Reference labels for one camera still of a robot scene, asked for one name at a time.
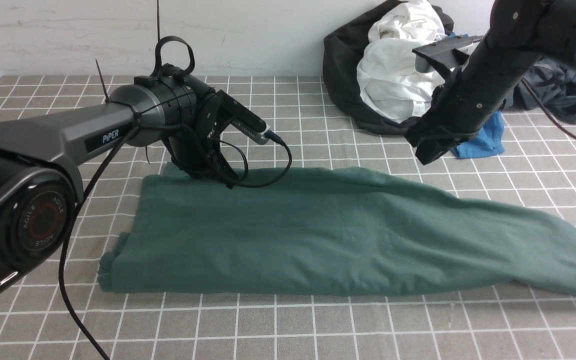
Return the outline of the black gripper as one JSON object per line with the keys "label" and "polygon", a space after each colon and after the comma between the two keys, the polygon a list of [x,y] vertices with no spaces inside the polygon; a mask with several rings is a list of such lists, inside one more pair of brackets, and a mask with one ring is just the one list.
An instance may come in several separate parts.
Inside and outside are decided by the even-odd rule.
{"label": "black gripper", "polygon": [[217,91],[210,89],[203,94],[194,107],[185,107],[181,112],[181,129],[166,141],[173,163],[195,180],[213,180],[233,189],[246,180],[249,165],[234,170],[221,151],[221,134],[218,123],[220,99]]}

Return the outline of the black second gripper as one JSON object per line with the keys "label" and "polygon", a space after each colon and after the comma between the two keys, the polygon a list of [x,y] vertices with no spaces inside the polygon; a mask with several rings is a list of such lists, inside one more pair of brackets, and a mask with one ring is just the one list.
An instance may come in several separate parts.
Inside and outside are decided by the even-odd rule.
{"label": "black second gripper", "polygon": [[496,89],[444,85],[433,93],[430,108],[405,134],[423,165],[437,161],[457,146],[477,137],[490,116],[506,105]]}

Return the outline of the black second robot arm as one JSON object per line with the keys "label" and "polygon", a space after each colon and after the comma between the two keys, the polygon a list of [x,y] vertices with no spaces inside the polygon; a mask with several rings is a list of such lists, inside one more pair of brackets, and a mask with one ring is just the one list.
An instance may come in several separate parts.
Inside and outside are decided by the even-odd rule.
{"label": "black second robot arm", "polygon": [[576,71],[576,0],[496,0],[487,34],[470,54],[460,37],[414,48],[445,80],[430,109],[406,132],[423,165],[477,137],[491,114],[542,57]]}

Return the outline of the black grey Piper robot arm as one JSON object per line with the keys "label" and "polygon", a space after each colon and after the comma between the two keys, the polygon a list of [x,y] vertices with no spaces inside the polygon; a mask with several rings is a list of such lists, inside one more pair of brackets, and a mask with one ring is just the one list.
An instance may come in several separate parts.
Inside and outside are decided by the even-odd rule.
{"label": "black grey Piper robot arm", "polygon": [[210,140],[229,125],[265,132],[233,96],[194,76],[137,76],[105,104],[0,121],[0,293],[43,264],[70,237],[83,202],[79,166],[115,146],[167,140],[189,171],[210,169]]}

